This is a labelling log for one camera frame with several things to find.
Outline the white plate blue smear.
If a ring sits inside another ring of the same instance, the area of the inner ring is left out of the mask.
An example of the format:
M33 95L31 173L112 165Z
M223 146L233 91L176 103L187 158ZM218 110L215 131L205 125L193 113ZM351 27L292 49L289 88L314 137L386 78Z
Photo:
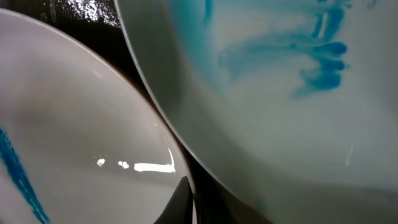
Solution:
M397 222L397 0L116 1L192 156L272 223Z

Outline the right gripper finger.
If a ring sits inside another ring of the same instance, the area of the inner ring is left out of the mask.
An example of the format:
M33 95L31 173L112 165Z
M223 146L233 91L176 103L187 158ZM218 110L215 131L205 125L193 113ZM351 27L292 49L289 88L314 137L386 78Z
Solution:
M192 224L193 194L188 177L182 177L164 211L154 224Z

